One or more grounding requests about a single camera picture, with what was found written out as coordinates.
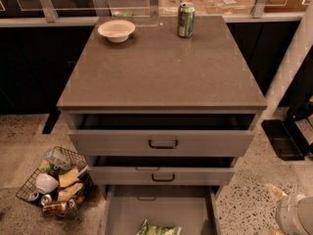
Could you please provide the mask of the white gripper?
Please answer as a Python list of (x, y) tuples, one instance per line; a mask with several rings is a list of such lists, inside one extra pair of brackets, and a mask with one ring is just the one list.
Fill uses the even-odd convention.
[[(276, 201), (280, 201), (276, 207), (275, 219), (285, 235), (307, 235), (298, 216), (298, 204), (305, 196), (287, 195), (271, 183), (267, 183), (266, 188)], [(284, 235), (281, 230), (272, 230), (272, 235)]]

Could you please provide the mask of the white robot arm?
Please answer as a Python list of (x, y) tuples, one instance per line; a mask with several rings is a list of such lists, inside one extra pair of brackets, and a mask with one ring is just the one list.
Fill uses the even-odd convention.
[(278, 225), (270, 235), (313, 235), (313, 197), (287, 194), (270, 183), (266, 188), (276, 204), (274, 217)]

